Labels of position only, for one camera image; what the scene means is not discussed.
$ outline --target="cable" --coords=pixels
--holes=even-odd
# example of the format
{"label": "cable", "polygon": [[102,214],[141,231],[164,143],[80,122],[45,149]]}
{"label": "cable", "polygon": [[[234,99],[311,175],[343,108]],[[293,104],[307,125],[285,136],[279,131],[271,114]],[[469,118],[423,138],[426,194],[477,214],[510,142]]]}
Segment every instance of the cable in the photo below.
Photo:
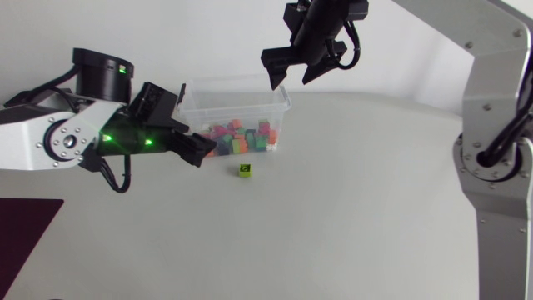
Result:
{"label": "cable", "polygon": [[76,103],[74,103],[72,98],[70,96],[68,96],[64,91],[60,90],[57,87],[51,87],[51,88],[49,88],[49,90],[58,93],[63,99],[65,99],[65,101],[67,102],[68,106],[70,107],[70,109],[72,110],[73,113],[79,113],[80,112],[80,109],[79,109],[79,107],[76,106]]}
{"label": "cable", "polygon": [[56,86],[60,85],[61,83],[66,82],[70,78],[73,78],[74,76],[76,76],[80,72],[81,69],[82,69],[81,66],[75,65],[74,67],[72,67],[72,69],[70,69],[70,71],[66,72],[62,76],[57,77],[56,79],[53,79],[53,80],[51,80],[49,82],[46,82],[43,85],[35,87],[33,90],[31,90],[28,93],[28,95],[27,95],[26,99],[24,99],[24,101],[26,103],[30,103],[38,94],[40,94],[40,93],[42,93],[42,92],[44,92],[44,91],[46,91],[48,89],[55,88]]}
{"label": "cable", "polygon": [[326,40],[326,48],[327,53],[330,55],[330,57],[333,58],[333,62],[338,68],[340,68],[341,70],[349,70],[355,67],[359,62],[359,58],[361,57],[361,47],[359,42],[359,35],[357,34],[356,26],[353,24],[353,22],[344,22],[344,29],[346,30],[346,33],[348,34],[348,37],[350,37],[354,46],[353,59],[351,60],[351,62],[346,66],[341,64],[341,59],[335,54],[335,51],[333,49],[333,40]]}
{"label": "cable", "polygon": [[124,155],[124,182],[121,187],[118,186],[117,180],[105,159],[102,160],[100,173],[103,175],[104,179],[106,179],[107,183],[109,183],[109,186],[111,186],[113,191],[117,193],[125,193],[130,188],[130,183],[132,182],[132,160],[129,155]]}
{"label": "cable", "polygon": [[[533,71],[530,73],[533,84]],[[524,107],[518,111],[513,120],[498,134],[487,149],[481,153],[479,163],[483,167],[492,167],[507,153],[515,140],[522,134],[527,123],[533,119],[530,110],[533,108],[533,91],[530,92]]]}

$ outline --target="transparent container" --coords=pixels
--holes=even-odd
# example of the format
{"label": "transparent container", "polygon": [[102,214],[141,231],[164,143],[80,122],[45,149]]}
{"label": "transparent container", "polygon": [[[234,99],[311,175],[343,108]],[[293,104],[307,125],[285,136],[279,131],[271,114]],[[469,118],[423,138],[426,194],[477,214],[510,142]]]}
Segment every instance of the transparent container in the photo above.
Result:
{"label": "transparent container", "polygon": [[217,141],[209,156],[277,149],[291,99],[267,75],[195,79],[187,84],[178,116],[195,133]]}

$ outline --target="orange cube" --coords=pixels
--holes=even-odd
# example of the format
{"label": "orange cube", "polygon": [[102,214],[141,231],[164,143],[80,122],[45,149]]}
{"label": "orange cube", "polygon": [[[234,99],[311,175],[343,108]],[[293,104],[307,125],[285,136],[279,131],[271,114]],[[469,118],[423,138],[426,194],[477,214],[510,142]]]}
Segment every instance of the orange cube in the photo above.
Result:
{"label": "orange cube", "polygon": [[271,145],[275,145],[277,143],[277,131],[276,130],[271,130],[270,131],[270,136],[268,138],[268,143],[271,144]]}
{"label": "orange cube", "polygon": [[242,123],[241,123],[241,120],[232,120],[232,124],[233,124],[233,129],[239,129],[242,127]]}

